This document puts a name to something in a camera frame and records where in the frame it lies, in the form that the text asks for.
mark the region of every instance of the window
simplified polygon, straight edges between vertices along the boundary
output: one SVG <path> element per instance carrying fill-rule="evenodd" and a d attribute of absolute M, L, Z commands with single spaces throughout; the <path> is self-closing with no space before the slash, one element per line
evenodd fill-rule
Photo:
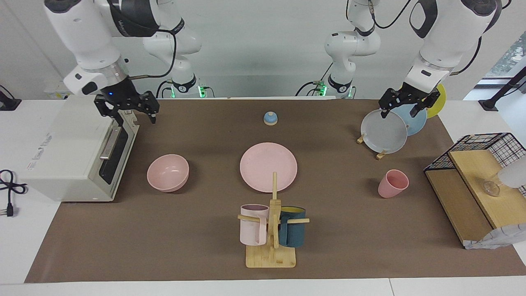
<path fill-rule="evenodd" d="M 513 68 L 526 55 L 526 32 L 506 51 L 485 77 L 513 77 L 517 72 Z"/>

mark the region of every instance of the mug handle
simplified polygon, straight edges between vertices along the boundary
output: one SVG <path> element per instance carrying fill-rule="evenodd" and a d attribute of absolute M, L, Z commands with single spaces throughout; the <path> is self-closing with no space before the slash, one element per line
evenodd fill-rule
<path fill-rule="evenodd" d="M 280 225 L 279 234 L 278 234 L 280 245 L 287 246 L 287 229 L 289 225 L 289 222 L 288 222 L 289 219 L 290 219 L 289 215 L 281 216 L 281 225 Z"/>
<path fill-rule="evenodd" d="M 267 237 L 267 218 L 259 217 L 259 237 L 256 239 L 256 243 L 263 241 Z"/>

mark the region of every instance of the power cord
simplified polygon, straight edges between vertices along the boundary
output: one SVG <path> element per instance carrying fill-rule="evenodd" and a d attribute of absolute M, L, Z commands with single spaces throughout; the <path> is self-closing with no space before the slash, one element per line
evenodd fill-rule
<path fill-rule="evenodd" d="M 163 91 L 161 92 L 161 95 L 164 97 L 164 91 L 169 90 L 171 91 L 171 87 L 165 87 L 163 88 Z"/>
<path fill-rule="evenodd" d="M 165 80 L 163 82 L 161 82 L 157 88 L 157 92 L 155 93 L 155 97 L 159 97 L 159 93 L 161 92 L 161 88 L 163 85 L 165 85 L 166 83 L 171 83 L 170 80 Z"/>
<path fill-rule="evenodd" d="M 162 78 L 168 74 L 170 74 L 170 72 L 172 71 L 172 69 L 174 68 L 174 64 L 175 64 L 175 56 L 176 56 L 176 51 L 177 51 L 177 40 L 175 38 L 175 34 L 173 31 L 170 31 L 170 30 L 165 30 L 165 29 L 153 29 L 153 28 L 149 28 L 149 27 L 146 27 L 146 26 L 143 26 L 141 24 L 138 24 L 134 21 L 132 21 L 130 18 L 128 18 L 126 15 L 124 15 L 122 12 L 120 12 L 119 9 L 117 9 L 115 7 L 115 5 L 113 5 L 113 3 L 108 0 L 108 5 L 109 5 L 109 9 L 111 10 L 111 12 L 117 14 L 118 16 L 120 16 L 121 18 L 125 19 L 126 21 L 130 22 L 130 23 L 133 23 L 135 26 L 137 27 L 140 27 L 140 28 L 143 28 L 143 29 L 147 29 L 147 30 L 155 30 L 156 32 L 164 32 L 164 33 L 168 33 L 170 35 L 173 36 L 174 38 L 174 54 L 172 55 L 171 57 L 171 64 L 170 64 L 170 68 L 168 69 L 168 71 L 166 71 L 166 73 L 162 74 L 162 75 L 137 75 L 137 76 L 131 76 L 130 79 L 131 80 L 136 80 L 136 79 L 143 79 L 143 78 Z"/>
<path fill-rule="evenodd" d="M 347 5 L 345 6 L 345 18 L 349 20 L 349 0 L 347 0 Z"/>
<path fill-rule="evenodd" d="M 482 36 L 480 36 L 479 38 L 479 43 L 477 44 L 477 49 L 475 50 L 475 53 L 473 54 L 473 57 L 471 58 L 471 60 L 469 61 L 469 63 L 464 67 L 462 68 L 462 70 L 460 71 L 456 71 L 456 72 L 452 72 L 451 74 L 449 74 L 449 76 L 455 76 L 455 75 L 458 75 L 462 72 L 464 72 L 467 68 L 469 68 L 469 66 L 471 66 L 471 64 L 473 63 L 473 61 L 475 60 L 475 58 L 477 57 L 477 55 L 479 54 L 479 50 L 480 50 L 480 45 L 482 44 Z"/>
<path fill-rule="evenodd" d="M 216 93 L 214 92 L 214 89 L 211 88 L 210 86 L 204 86 L 204 87 L 203 87 L 203 90 L 211 90 L 211 91 L 212 91 L 212 95 L 213 95 L 214 97 L 216 97 Z"/>
<path fill-rule="evenodd" d="M 502 95 L 502 97 L 507 96 L 507 95 L 511 95 L 512 93 L 518 91 L 518 90 L 519 90 L 524 84 L 526 84 L 526 81 L 524 81 L 523 83 L 521 83 L 521 85 L 519 85 L 515 90 L 513 90 L 513 91 L 511 91 L 511 92 L 509 92 L 509 93 L 507 93 L 507 94 L 505 94 L 505 95 Z"/>
<path fill-rule="evenodd" d="M 301 92 L 301 90 L 303 90 L 303 89 L 305 88 L 305 86 L 310 85 L 310 84 L 314 84 L 314 81 L 307 82 L 306 84 L 302 85 L 302 86 L 298 89 L 298 91 L 296 92 L 296 95 L 294 95 L 294 96 L 298 96 L 299 93 Z"/>
<path fill-rule="evenodd" d="M 325 75 L 327 75 L 327 73 L 329 72 L 329 69 L 332 67 L 332 65 L 334 64 L 334 62 L 330 63 L 329 67 L 327 68 L 327 70 L 325 71 L 325 73 L 323 74 L 323 76 L 321 77 L 321 81 L 323 81 L 323 79 L 325 78 Z"/>
<path fill-rule="evenodd" d="M 2 84 L 0 84 L 0 87 L 5 89 L 5 91 L 7 91 L 7 93 L 11 96 L 12 99 L 15 99 L 15 96 L 13 96 L 13 94 L 7 88 L 5 88 Z"/>
<path fill-rule="evenodd" d="M 319 91 L 319 89 L 317 89 L 317 88 L 313 88 L 313 89 L 309 90 L 309 91 L 307 92 L 307 96 L 309 96 L 310 92 L 312 92 L 312 94 L 311 94 L 310 96 L 314 96 L 314 94 L 316 93 L 316 91 Z"/>
<path fill-rule="evenodd" d="M 508 3 L 507 3 L 506 5 L 504 5 L 504 6 L 502 7 L 502 9 L 507 8 L 508 6 L 510 6 L 510 4 L 511 4 L 511 0 L 508 0 Z"/>
<path fill-rule="evenodd" d="M 394 19 L 394 21 L 392 21 L 392 22 L 391 22 L 389 25 L 387 25 L 387 26 L 380 26 L 380 25 L 376 22 L 375 8 L 374 8 L 374 6 L 373 6 L 371 0 L 369 0 L 368 3 L 369 3 L 369 12 L 371 13 L 371 17 L 372 17 L 373 22 L 375 23 L 375 26 L 376 26 L 376 27 L 379 27 L 380 29 L 387 29 L 387 28 L 389 28 L 390 26 L 394 25 L 394 23 L 396 23 L 396 21 L 400 18 L 400 16 L 402 15 L 402 13 L 406 10 L 406 8 L 407 8 L 407 6 L 409 5 L 409 3 L 411 3 L 411 0 L 408 0 L 408 1 L 406 2 L 406 4 L 403 6 L 402 10 L 400 10 L 400 12 L 398 13 L 397 17 Z"/>
<path fill-rule="evenodd" d="M 2 180 L 2 174 L 3 173 L 9 173 L 11 180 L 9 182 L 5 182 Z M 13 204 L 11 203 L 11 192 L 14 191 L 18 194 L 25 194 L 27 192 L 27 184 L 17 184 L 14 183 L 15 175 L 10 170 L 1 170 L 0 171 L 0 185 L 4 185 L 4 187 L 0 187 L 0 190 L 7 189 L 7 208 L 5 210 L 0 211 L 0 215 L 3 215 L 4 213 L 7 214 L 8 217 L 12 217 L 14 215 L 14 209 Z"/>

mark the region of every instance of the wooden mug tree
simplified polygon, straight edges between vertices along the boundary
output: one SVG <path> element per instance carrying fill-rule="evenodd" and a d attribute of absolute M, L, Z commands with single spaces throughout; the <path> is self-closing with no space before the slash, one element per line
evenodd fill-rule
<path fill-rule="evenodd" d="M 279 245 L 278 224 L 281 214 L 281 200 L 277 194 L 277 172 L 272 173 L 272 199 L 268 214 L 267 243 L 246 246 L 245 265 L 248 268 L 291 268 L 296 266 L 296 249 Z M 238 215 L 238 219 L 259 222 L 259 218 Z M 309 223 L 310 219 L 289 219 L 289 224 Z"/>

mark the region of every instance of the wooden board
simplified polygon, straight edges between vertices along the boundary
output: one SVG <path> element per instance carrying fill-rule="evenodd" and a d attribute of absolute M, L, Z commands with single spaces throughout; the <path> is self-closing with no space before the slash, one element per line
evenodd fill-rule
<path fill-rule="evenodd" d="M 248 245 L 245 265 L 248 268 L 292 268 L 296 266 L 296 249 L 282 245 L 277 249 L 268 244 Z"/>
<path fill-rule="evenodd" d="M 479 241 L 493 228 L 457 170 L 427 171 L 460 241 Z"/>
<path fill-rule="evenodd" d="M 501 170 L 489 150 L 454 151 L 449 155 L 493 228 L 526 223 L 526 199 L 518 189 L 501 188 L 499 197 L 484 191 L 483 181 Z"/>

